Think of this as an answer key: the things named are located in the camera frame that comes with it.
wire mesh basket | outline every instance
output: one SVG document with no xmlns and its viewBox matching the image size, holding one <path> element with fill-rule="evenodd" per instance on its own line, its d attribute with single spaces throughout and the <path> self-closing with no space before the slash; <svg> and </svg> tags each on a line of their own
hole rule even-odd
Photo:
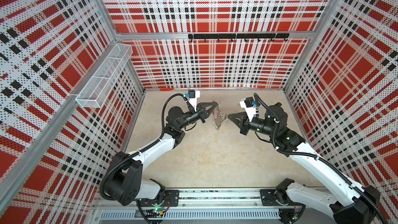
<svg viewBox="0 0 398 224">
<path fill-rule="evenodd" d="M 132 55 L 131 45 L 117 44 L 84 86 L 76 101 L 81 107 L 102 108 Z"/>
</svg>

gray floor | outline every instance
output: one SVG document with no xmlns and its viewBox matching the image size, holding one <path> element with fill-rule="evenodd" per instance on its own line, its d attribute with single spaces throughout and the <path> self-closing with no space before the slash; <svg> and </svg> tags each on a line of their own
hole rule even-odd
<svg viewBox="0 0 398 224">
<path fill-rule="evenodd" d="M 252 97 L 254 92 L 268 105 L 281 102 L 289 116 L 288 127 L 300 133 L 282 91 L 201 91 L 198 102 L 215 100 L 221 103 L 224 114 L 237 113 L 243 111 L 239 101 Z M 141 148 L 159 136 L 162 107 L 174 93 L 185 92 L 147 92 L 127 152 Z M 182 98 L 176 97 L 167 105 L 165 117 L 173 106 L 187 111 Z M 260 117 L 264 117 L 264 108 L 260 110 Z M 193 130 L 186 132 L 180 145 L 143 172 L 143 179 L 153 178 L 169 188 L 275 187 L 286 177 L 306 186 L 322 186 L 301 165 L 276 152 L 271 144 L 258 140 L 254 132 L 242 135 L 230 120 L 216 130 L 212 117 L 204 124 L 199 121 Z"/>
<path fill-rule="evenodd" d="M 100 224 L 146 224 L 144 220 L 108 220 L 101 221 Z M 163 224 L 281 224 L 279 220 L 165 220 Z M 301 218 L 295 224 L 336 224 L 329 216 L 306 208 Z"/>
</svg>

